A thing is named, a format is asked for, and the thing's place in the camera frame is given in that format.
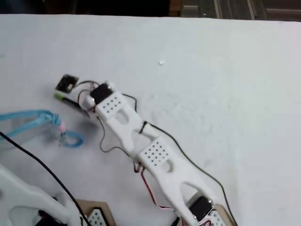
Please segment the hole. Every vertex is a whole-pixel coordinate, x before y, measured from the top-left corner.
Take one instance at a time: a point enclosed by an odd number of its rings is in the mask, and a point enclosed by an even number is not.
[[[127,124],[128,123],[128,116],[122,111],[122,110],[119,110],[117,113],[116,113],[116,119],[123,125]]]
[[[174,165],[171,160],[167,160],[165,163],[162,164],[162,168],[164,172],[171,173],[174,170]]]

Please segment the red wire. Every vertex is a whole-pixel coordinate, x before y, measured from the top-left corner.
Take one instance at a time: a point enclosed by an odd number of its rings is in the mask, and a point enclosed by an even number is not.
[[[151,196],[151,199],[152,199],[152,202],[156,205],[156,206],[159,206],[161,209],[165,209],[165,210],[173,210],[172,208],[170,207],[167,207],[167,206],[160,206],[156,203],[156,200],[155,200],[155,196],[153,194],[153,192],[151,191],[151,188],[149,186],[149,184],[147,183],[145,177],[144,177],[144,170],[145,170],[145,167],[143,167],[142,171],[141,171],[141,177],[142,177],[142,180],[144,181],[145,185],[146,185],[146,188],[147,190],[149,191],[150,193],[150,196]]]
[[[209,224],[209,226],[211,226],[211,221],[210,221],[210,220],[207,220],[207,221],[205,221],[203,224],[201,224],[200,226],[205,226],[206,224]]]

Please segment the white 3d printed part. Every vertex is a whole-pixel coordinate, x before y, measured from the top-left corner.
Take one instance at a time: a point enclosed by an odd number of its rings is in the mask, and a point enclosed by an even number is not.
[[[92,97],[87,96],[86,103],[91,102]],[[211,190],[206,186],[197,169],[174,152],[149,124],[146,124],[141,131],[144,121],[121,93],[115,91],[96,105],[95,114],[115,133],[123,149],[133,161],[140,162],[153,175],[176,213],[189,225],[197,225],[198,221],[185,205],[180,191],[180,185],[187,184],[196,188],[208,199],[214,200]],[[120,122],[118,114],[122,114],[126,122]],[[150,144],[144,149],[138,149],[132,138],[133,132],[141,132],[141,135],[151,140]]]

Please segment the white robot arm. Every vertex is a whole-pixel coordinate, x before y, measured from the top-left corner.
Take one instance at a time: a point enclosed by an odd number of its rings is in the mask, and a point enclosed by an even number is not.
[[[173,151],[164,138],[135,112],[125,97],[114,91],[108,83],[101,84],[86,96],[83,107],[91,109],[88,111],[90,117],[105,122],[132,160],[153,175],[177,215],[183,217],[189,225],[198,225],[201,219],[197,219],[185,205],[180,191],[180,185],[187,184],[214,201],[214,195],[197,169]],[[144,148],[137,148],[133,133],[146,136],[150,142]]]

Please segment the black wire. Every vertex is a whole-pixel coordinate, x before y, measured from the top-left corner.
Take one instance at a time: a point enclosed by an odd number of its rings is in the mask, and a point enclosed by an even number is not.
[[[131,99],[133,99],[135,101],[135,112],[137,112],[137,98],[135,98],[133,96],[130,96],[128,94],[125,94],[125,93],[123,93],[122,95],[124,95],[124,96],[126,96],[128,98],[131,98]]]
[[[109,150],[106,150],[106,151],[103,150],[103,140],[104,140],[104,138],[105,138],[105,129],[104,129],[103,122],[100,120],[100,118],[97,117],[97,119],[99,120],[99,122],[100,122],[100,124],[101,124],[101,126],[102,126],[102,128],[103,128],[103,137],[102,137],[102,139],[100,140],[100,143],[99,143],[100,150],[101,150],[102,152],[108,153],[108,152],[110,152],[111,150],[117,148],[117,149],[120,149],[121,151],[123,151],[123,152],[129,157],[129,155],[125,152],[125,150],[123,150],[123,149],[122,149],[121,147],[119,147],[119,146],[111,147]]]
[[[129,97],[129,98],[132,98],[132,99],[135,100],[135,111],[137,112],[137,98],[132,97],[132,96],[130,96],[130,95],[126,95],[126,94],[123,94],[123,95],[126,96],[126,97]],[[200,168],[197,164],[195,164],[195,163],[187,156],[187,154],[183,151],[183,149],[181,148],[181,146],[179,145],[179,143],[177,142],[177,140],[176,140],[171,134],[167,133],[165,130],[161,129],[160,127],[158,127],[158,126],[156,126],[156,125],[154,125],[154,124],[151,124],[151,123],[149,123],[149,122],[147,122],[147,123],[150,124],[150,125],[151,125],[152,127],[154,127],[155,129],[157,129],[157,130],[163,132],[164,134],[166,134],[167,136],[169,136],[169,137],[175,142],[175,144],[178,146],[178,148],[180,149],[181,153],[185,156],[185,158],[186,158],[192,165],[194,165],[198,170],[200,170],[202,173],[204,173],[205,175],[207,175],[208,177],[210,177],[212,180],[214,180],[214,181],[221,187],[222,193],[223,193],[223,195],[224,195],[224,198],[225,198],[225,201],[226,201],[226,205],[227,205],[227,208],[228,208],[228,210],[229,210],[229,213],[230,213],[230,215],[231,215],[231,217],[232,217],[232,220],[234,221],[235,225],[238,226],[238,224],[237,224],[237,222],[236,222],[236,220],[235,220],[235,218],[234,218],[234,215],[233,215],[233,213],[232,213],[232,211],[231,211],[231,208],[230,208],[230,205],[229,205],[229,202],[228,202],[228,199],[227,199],[227,195],[226,195],[225,189],[224,189],[223,185],[221,184],[221,182],[220,182],[218,179],[216,179],[214,176],[212,176],[211,174],[207,173],[205,170],[203,170],[202,168]]]
[[[73,89],[77,88],[78,86],[80,86],[80,85],[82,85],[82,84],[86,84],[86,83],[94,83],[94,84],[96,84],[96,85],[99,85],[99,83],[96,82],[96,81],[85,80],[85,81],[81,81],[79,84],[76,84],[76,85],[73,87]]]
[[[76,201],[76,199],[73,197],[73,195],[69,192],[69,190],[66,188],[66,186],[62,183],[62,181],[54,174],[54,172],[51,171],[51,169],[42,162],[41,159],[39,159],[38,157],[36,157],[34,154],[30,153],[29,151],[27,151],[26,149],[24,149],[23,147],[21,147],[19,144],[17,144],[15,141],[13,141],[12,139],[10,139],[8,136],[6,136],[4,133],[2,133],[0,131],[0,136],[2,136],[4,139],[6,139],[9,143],[11,143],[13,146],[17,147],[18,149],[20,149],[22,152],[24,152],[25,154],[29,155],[30,157],[32,157],[35,161],[37,161],[44,169],[46,169],[48,171],[48,173],[51,174],[51,176],[58,182],[58,184],[65,190],[65,192],[69,195],[69,197],[72,199],[72,201],[75,203],[77,209],[79,210],[80,214],[82,215],[83,219],[85,220],[85,222],[88,224],[88,226],[91,226],[91,224],[89,223],[88,219],[86,218],[83,210],[81,209],[81,207],[79,206],[78,202]]]

